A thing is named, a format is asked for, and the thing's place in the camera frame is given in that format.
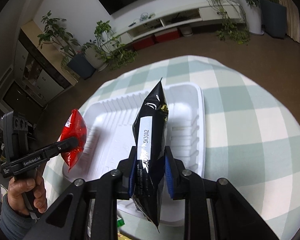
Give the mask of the left hand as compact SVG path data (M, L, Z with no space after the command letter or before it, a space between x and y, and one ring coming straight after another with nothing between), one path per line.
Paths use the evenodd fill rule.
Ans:
M42 174L37 171L36 178L10 179L7 191L9 206L21 215L30 215L27 203L32 205L39 213L47 210L46 189Z

